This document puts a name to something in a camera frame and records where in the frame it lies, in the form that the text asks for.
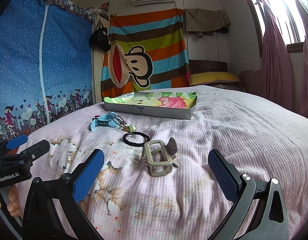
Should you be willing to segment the person's left hand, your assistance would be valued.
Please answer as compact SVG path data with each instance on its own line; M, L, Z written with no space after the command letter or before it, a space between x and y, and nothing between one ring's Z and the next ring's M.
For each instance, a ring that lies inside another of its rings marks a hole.
M12 217L19 217L21 208L19 204L19 192L15 185L12 185L8 191L8 200L10 201L7 205L7 209Z

